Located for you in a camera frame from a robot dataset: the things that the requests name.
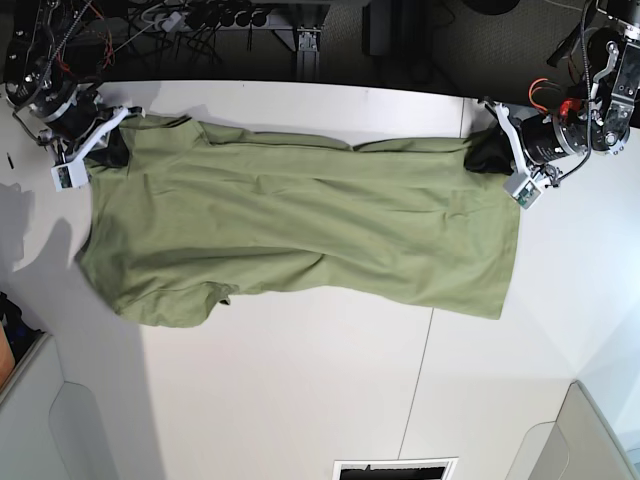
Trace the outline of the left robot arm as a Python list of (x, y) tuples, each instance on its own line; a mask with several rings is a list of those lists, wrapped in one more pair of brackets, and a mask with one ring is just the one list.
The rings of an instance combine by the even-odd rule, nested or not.
[(496, 125), (466, 155), (468, 171), (507, 175), (517, 183), (514, 193), (533, 192), (567, 179), (556, 165), (563, 158), (578, 157), (569, 171), (575, 174), (593, 154), (623, 150), (639, 103), (638, 2), (586, 2), (578, 24), (547, 62), (571, 62), (575, 53), (582, 72), (572, 85), (545, 77), (531, 82), (534, 116), (519, 120), (506, 104), (483, 99)]

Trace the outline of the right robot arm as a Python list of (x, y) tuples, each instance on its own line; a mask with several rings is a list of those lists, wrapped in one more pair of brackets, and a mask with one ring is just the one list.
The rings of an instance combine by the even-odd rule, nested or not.
[(88, 147), (90, 161), (123, 168), (129, 149), (103, 100), (104, 72), (115, 63), (115, 27), (132, 1), (19, 1), (3, 74), (13, 119), (61, 165)]

